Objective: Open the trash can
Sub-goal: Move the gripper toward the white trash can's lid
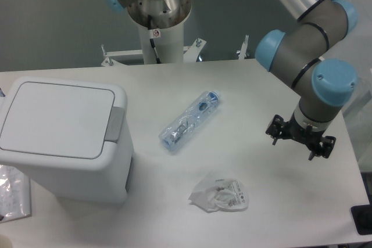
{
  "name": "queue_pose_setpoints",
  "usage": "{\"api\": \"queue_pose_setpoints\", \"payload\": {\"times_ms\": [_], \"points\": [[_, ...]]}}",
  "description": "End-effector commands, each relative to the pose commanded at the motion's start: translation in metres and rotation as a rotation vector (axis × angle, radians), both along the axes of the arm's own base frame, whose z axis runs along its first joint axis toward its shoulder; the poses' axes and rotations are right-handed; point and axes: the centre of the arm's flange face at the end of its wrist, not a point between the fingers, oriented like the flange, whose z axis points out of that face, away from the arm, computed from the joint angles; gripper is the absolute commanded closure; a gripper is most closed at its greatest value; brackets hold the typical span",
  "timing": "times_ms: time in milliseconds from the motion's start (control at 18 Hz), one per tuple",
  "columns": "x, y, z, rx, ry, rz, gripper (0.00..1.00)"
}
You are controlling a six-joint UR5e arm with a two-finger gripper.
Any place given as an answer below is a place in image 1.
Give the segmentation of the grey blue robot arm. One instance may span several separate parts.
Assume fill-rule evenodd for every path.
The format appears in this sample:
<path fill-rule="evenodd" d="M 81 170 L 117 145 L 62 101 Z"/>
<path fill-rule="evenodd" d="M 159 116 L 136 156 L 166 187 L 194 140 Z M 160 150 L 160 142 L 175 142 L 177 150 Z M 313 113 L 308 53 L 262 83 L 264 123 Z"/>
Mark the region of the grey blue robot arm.
<path fill-rule="evenodd" d="M 275 115 L 266 134 L 274 141 L 305 145 L 310 158 L 328 158 L 336 139 L 325 130 L 351 98 L 358 83 L 355 68 L 323 55 L 356 26 L 354 6 L 343 0 L 280 0 L 298 22 L 287 34 L 273 30 L 263 37 L 256 60 L 296 92 L 300 100 L 289 120 Z"/>

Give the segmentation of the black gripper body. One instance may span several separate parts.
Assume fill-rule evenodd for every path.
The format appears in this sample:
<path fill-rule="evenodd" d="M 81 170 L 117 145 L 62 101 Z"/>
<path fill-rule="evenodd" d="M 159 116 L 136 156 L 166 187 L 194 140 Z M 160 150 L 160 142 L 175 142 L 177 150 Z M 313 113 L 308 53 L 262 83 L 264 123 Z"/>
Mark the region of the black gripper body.
<path fill-rule="evenodd" d="M 317 148 L 320 146 L 323 137 L 323 131 L 314 131 L 313 128 L 301 127 L 295 119 L 290 119 L 284 124 L 281 131 L 281 139 L 291 139 L 306 145 L 308 148 Z"/>

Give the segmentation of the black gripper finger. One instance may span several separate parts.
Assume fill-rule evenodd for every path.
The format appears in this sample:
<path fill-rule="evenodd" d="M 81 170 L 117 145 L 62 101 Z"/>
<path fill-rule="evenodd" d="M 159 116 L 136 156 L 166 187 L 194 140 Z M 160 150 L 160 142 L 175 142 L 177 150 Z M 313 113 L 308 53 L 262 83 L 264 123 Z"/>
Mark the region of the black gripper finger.
<path fill-rule="evenodd" d="M 279 139 L 283 138 L 282 133 L 284 132 L 284 119 L 275 114 L 271 122 L 268 124 L 266 134 L 270 135 L 273 139 L 272 145 L 274 146 Z"/>
<path fill-rule="evenodd" d="M 328 159 L 333 151 L 336 140 L 337 139 L 334 136 L 325 136 L 308 143 L 307 148 L 310 150 L 308 160 L 312 161 L 315 157 Z"/>

